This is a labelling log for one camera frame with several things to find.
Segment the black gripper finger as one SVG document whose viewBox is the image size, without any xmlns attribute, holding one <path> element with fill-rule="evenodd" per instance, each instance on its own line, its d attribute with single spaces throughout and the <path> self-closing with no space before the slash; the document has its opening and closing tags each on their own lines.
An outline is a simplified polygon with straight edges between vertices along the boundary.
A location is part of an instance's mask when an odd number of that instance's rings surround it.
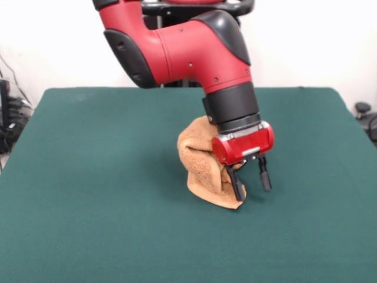
<svg viewBox="0 0 377 283">
<path fill-rule="evenodd" d="M 236 170 L 234 169 L 234 166 L 226 166 L 227 173 L 230 178 L 230 182 L 232 184 L 232 188 L 236 197 L 236 200 L 239 202 L 244 202 L 246 195 L 243 191 L 243 185 L 239 181 Z"/>
<path fill-rule="evenodd" d="M 272 184 L 269 177 L 269 172 L 267 170 L 267 161 L 264 156 L 258 158 L 259 170 L 260 170 L 260 181 L 262 183 L 263 190 L 269 192 L 272 189 Z"/>
</svg>

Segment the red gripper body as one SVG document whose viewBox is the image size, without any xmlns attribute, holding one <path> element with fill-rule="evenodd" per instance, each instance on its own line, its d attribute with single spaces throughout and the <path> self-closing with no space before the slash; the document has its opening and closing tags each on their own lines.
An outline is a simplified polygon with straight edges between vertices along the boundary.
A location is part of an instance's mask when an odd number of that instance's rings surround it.
<svg viewBox="0 0 377 283">
<path fill-rule="evenodd" d="M 265 154 L 274 143 L 273 128 L 266 121 L 248 129 L 219 134 L 211 140 L 214 155 L 225 165 L 238 164 L 250 156 Z"/>
</svg>

